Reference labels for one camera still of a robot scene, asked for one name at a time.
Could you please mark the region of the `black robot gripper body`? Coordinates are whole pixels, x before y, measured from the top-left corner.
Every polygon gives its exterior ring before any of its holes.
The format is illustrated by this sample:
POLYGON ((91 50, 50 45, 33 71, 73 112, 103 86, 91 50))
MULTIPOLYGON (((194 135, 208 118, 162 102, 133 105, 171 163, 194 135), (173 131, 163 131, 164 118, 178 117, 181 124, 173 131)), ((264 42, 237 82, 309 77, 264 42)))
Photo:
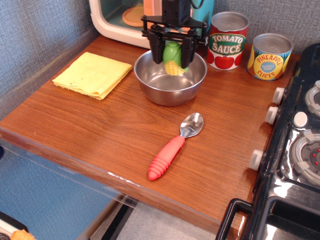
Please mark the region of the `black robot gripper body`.
POLYGON ((143 37, 148 39, 148 31, 152 31, 161 33, 165 42, 182 44, 184 38, 191 37, 197 45, 208 44, 208 21, 194 16, 197 10, 206 9, 204 0, 163 0, 161 7, 160 15, 141 17, 143 37))

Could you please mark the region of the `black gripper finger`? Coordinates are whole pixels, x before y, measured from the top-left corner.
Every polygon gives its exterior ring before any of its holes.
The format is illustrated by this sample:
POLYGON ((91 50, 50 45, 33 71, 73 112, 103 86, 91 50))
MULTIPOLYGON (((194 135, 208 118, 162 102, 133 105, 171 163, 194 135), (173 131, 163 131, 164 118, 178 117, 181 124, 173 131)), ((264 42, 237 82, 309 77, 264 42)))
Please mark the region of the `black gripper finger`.
POLYGON ((160 64, 163 61, 165 39, 161 33, 153 31, 148 31, 148 39, 152 52, 152 59, 156 64, 160 64))
POLYGON ((186 69, 193 61, 198 41, 193 37, 186 37, 181 44, 181 67, 186 69))

